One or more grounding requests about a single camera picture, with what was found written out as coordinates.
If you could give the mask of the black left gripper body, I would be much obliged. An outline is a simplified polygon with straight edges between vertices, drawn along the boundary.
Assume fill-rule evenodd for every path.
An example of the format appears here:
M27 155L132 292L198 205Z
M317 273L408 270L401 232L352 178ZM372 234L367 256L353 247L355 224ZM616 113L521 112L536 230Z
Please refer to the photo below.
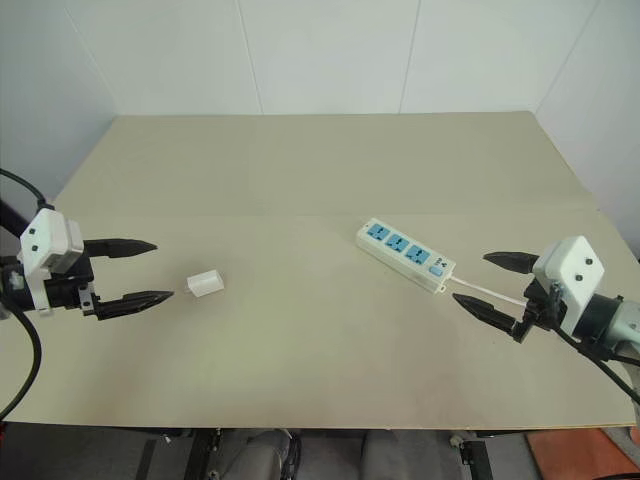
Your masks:
M65 273L52 273L44 282L50 307L79 309L85 316L96 316L99 297L93 282L91 260L84 253Z

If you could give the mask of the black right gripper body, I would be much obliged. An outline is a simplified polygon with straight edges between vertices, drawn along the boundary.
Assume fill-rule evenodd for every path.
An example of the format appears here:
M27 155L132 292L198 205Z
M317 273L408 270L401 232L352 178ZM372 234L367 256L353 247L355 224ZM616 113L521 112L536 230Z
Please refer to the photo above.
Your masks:
M522 320L514 323L511 337L522 343L532 327L557 332L566 314L562 293L563 288L558 282L552 282L549 290L545 290L542 284L534 279L524 291L524 297L527 299L524 313Z

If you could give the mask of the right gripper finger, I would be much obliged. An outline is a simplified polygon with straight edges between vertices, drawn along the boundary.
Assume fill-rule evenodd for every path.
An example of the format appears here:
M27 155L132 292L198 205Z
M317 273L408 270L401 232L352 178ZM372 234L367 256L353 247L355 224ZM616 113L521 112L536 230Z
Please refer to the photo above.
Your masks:
M519 274L530 274L538 258L538 255L514 251L497 251L483 255L484 260Z
M507 334L511 334L513 332L516 319L496 310L492 304L472 296L458 293L453 293L452 297L462 308L476 319Z

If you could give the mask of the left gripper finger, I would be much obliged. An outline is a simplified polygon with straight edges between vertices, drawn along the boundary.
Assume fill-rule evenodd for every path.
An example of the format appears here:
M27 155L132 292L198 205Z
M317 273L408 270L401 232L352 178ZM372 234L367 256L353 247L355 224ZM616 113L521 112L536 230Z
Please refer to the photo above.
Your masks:
M173 295L172 291L143 291L126 294L117 300L96 302L94 315L99 320L107 320L137 314L159 305Z
M96 239L85 240L84 250L89 257L125 258L154 251L157 246L135 239Z

